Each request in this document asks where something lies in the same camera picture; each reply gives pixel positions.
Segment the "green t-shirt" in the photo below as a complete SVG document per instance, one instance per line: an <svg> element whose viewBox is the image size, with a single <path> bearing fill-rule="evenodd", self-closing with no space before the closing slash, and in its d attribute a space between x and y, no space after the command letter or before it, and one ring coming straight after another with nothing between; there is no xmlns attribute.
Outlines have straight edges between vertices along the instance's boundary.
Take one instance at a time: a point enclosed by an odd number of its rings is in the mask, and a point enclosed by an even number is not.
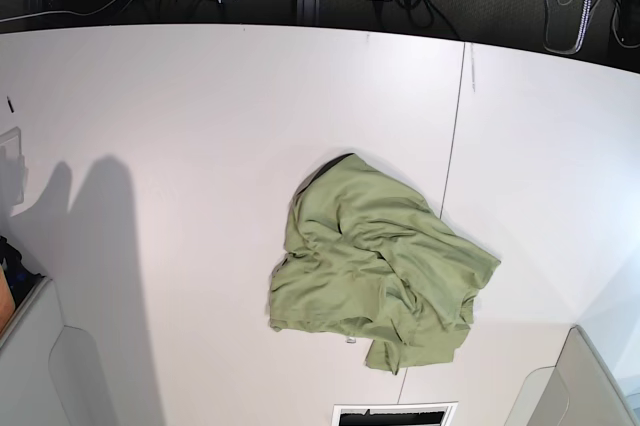
<svg viewBox="0 0 640 426"><path fill-rule="evenodd" d="M367 367L390 373L451 362L499 266L419 192L355 154L296 191L284 249L271 277L270 327L367 339Z"/></svg>

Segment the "grey chair left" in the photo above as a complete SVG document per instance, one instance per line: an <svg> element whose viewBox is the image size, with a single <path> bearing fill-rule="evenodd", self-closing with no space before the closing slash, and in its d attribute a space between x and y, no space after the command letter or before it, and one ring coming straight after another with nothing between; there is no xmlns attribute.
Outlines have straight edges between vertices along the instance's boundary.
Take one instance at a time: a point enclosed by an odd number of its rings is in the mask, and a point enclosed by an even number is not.
<svg viewBox="0 0 640 426"><path fill-rule="evenodd" d="M116 421L94 339L65 324L54 282L41 280L1 335L1 423Z"/></svg>

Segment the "grey chair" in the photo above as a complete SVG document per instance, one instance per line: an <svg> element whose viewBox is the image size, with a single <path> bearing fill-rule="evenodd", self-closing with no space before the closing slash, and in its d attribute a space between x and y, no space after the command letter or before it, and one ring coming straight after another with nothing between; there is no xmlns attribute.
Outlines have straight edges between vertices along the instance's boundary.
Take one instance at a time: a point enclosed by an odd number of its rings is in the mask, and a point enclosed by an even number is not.
<svg viewBox="0 0 640 426"><path fill-rule="evenodd" d="M94 339L65 324L54 282L41 280L1 335L1 423L116 421Z"/></svg>
<svg viewBox="0 0 640 426"><path fill-rule="evenodd" d="M583 328L570 329L553 366L527 375L508 425L637 425L632 406Z"/></svg>

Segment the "white floor vent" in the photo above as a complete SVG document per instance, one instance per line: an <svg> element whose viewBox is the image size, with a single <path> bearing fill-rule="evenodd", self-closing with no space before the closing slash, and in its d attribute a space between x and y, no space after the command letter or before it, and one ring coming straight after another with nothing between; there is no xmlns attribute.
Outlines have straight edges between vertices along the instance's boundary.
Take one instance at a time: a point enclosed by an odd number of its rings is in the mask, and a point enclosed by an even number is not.
<svg viewBox="0 0 640 426"><path fill-rule="evenodd" d="M396 405L335 405L332 426L447 426L457 402Z"/></svg>

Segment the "grey chair right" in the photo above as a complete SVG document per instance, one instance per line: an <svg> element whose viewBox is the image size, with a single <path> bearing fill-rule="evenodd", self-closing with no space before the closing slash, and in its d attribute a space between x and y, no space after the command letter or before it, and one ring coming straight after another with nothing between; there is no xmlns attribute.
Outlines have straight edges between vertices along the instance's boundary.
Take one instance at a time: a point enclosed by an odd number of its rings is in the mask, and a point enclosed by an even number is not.
<svg viewBox="0 0 640 426"><path fill-rule="evenodd" d="M632 406L583 328L570 329L553 366L527 375L508 425L637 425Z"/></svg>

